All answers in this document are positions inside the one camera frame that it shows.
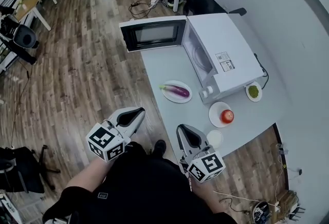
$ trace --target black shirt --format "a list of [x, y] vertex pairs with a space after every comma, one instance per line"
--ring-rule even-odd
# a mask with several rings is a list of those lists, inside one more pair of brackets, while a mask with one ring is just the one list
[[94, 191], [66, 188], [43, 221], [64, 218], [70, 223], [225, 223], [236, 222], [225, 213], [213, 214], [190, 190], [177, 165], [149, 156], [118, 159], [105, 181]]

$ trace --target white microwave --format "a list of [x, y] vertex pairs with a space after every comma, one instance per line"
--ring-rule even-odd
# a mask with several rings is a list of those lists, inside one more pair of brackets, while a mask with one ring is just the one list
[[202, 85], [202, 101], [210, 103], [263, 76], [231, 18], [242, 20], [239, 15], [223, 13], [166, 16], [120, 23], [119, 27], [129, 52], [184, 46]]

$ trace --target person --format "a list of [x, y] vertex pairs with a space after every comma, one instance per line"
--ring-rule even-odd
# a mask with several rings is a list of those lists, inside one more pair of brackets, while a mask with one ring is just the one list
[[115, 162], [96, 158], [69, 181], [43, 223], [224, 223], [236, 224], [223, 212], [209, 182], [199, 184], [173, 162], [163, 159], [166, 143], [157, 141], [147, 155], [131, 142]]
[[[17, 45], [13, 40], [12, 33], [7, 33], [7, 26], [9, 27], [18, 27], [19, 23], [13, 21], [8, 15], [14, 13], [13, 8], [0, 6], [0, 40], [1, 42], [12, 52], [16, 53], [22, 60], [28, 62], [31, 65], [36, 64], [36, 57], [31, 56], [24, 48]], [[33, 49], [37, 48], [39, 42], [36, 41]]]

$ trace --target white plate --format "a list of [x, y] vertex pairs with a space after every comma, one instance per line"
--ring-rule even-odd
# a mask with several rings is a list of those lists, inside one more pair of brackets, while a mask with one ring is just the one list
[[[249, 87], [252, 86], [252, 85], [255, 85], [258, 89], [258, 92], [259, 92], [258, 96], [256, 98], [251, 97], [250, 94], [249, 94]], [[253, 82], [253, 83], [250, 83], [249, 85], [247, 85], [246, 94], [247, 94], [250, 101], [259, 102], [261, 100], [262, 96], [263, 96], [263, 91], [262, 91], [262, 88], [261, 88], [261, 86], [259, 85], [258, 82]]]
[[223, 134], [219, 130], [212, 130], [207, 134], [207, 140], [214, 149], [218, 149], [223, 142]]
[[173, 81], [167, 81], [167, 82], [165, 82], [164, 85], [176, 85], [176, 86], [179, 86], [179, 87], [182, 87], [182, 88], [188, 90], [189, 93], [190, 93], [190, 96], [188, 96], [187, 98], [185, 98], [183, 96], [179, 96], [177, 94], [174, 94], [171, 91], [161, 89], [164, 97], [166, 97], [169, 101], [172, 101], [174, 103], [186, 103], [186, 102], [188, 102], [189, 100], [192, 99], [192, 91], [191, 91], [191, 88], [189, 86], [187, 86], [184, 82], [174, 81], [173, 80]]
[[210, 122], [218, 128], [223, 128], [230, 124], [230, 123], [223, 123], [220, 120], [221, 113], [224, 110], [232, 110], [232, 109], [230, 106], [228, 106], [228, 104], [224, 102], [215, 102], [209, 109]]

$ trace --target open microwave door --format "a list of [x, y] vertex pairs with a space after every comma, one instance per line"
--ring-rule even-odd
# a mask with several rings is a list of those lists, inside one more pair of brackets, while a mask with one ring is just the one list
[[120, 23], [129, 52], [181, 45], [187, 18], [166, 16]]

